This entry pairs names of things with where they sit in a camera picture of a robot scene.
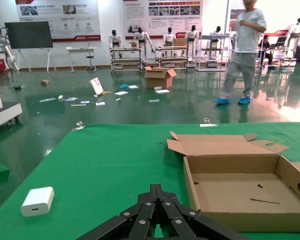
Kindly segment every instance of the gray pants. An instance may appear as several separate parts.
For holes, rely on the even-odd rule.
[[[242,73],[244,80],[244,97],[251,96],[251,88],[255,79],[257,53],[234,52],[229,62],[223,83],[223,97],[230,97],[237,77]]]

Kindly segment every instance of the white t-shirt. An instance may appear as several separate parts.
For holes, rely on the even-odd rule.
[[[258,42],[261,33],[252,27],[240,25],[241,20],[247,20],[267,28],[264,13],[257,8],[250,12],[243,12],[238,16],[236,25],[237,41],[234,51],[236,53],[258,53]]]

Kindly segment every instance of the green epoxy floor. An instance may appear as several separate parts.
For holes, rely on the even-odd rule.
[[[10,169],[7,182],[0,182],[0,205],[54,149],[58,142],[76,127],[76,122],[85,125],[109,124],[201,124],[203,118],[211,123],[261,123],[300,122],[300,65],[293,72],[281,69],[265,69],[256,76],[251,104],[239,107],[237,101],[244,88],[242,77],[234,86],[233,103],[215,106],[220,96],[225,73],[203,73],[189,70],[177,71],[170,93],[158,95],[146,89],[145,80],[139,73],[117,73],[113,77],[109,69],[96,73],[77,70],[57,72],[21,72],[14,74],[11,83],[5,74],[0,75],[0,95],[3,101],[16,101],[22,105],[20,123],[0,127],[0,163]],[[111,94],[95,98],[89,80],[98,77],[103,89]],[[49,87],[41,80],[50,80]],[[137,85],[138,89],[124,90],[121,84]],[[24,85],[20,92],[12,86]],[[73,102],[58,101],[58,96],[79,98]],[[39,103],[40,100],[57,100]],[[91,101],[87,106],[71,106],[80,101]],[[105,102],[95,106],[95,102]]]

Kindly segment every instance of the white power adapter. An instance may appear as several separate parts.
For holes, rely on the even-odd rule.
[[[32,217],[47,214],[54,196],[55,192],[51,186],[31,189],[20,208],[22,215]]]

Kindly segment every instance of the television screen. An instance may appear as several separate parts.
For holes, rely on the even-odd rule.
[[[47,21],[6,22],[5,27],[12,49],[53,48]]]

